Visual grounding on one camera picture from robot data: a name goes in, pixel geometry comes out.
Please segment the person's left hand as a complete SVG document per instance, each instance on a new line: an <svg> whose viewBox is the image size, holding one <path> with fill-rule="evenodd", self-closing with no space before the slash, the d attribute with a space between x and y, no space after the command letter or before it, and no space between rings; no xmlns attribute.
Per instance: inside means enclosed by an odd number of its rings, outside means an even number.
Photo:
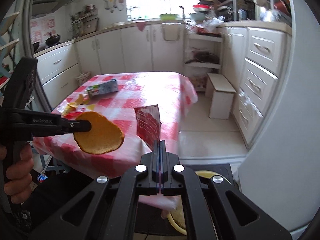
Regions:
<svg viewBox="0 0 320 240"><path fill-rule="evenodd" d="M3 189L13 204L22 204L31 195L30 184L32 176L30 171L33 167L34 161L31 146L26 143L20 151L20 160L11 165L6 171L9 181L4 184Z"/></svg>

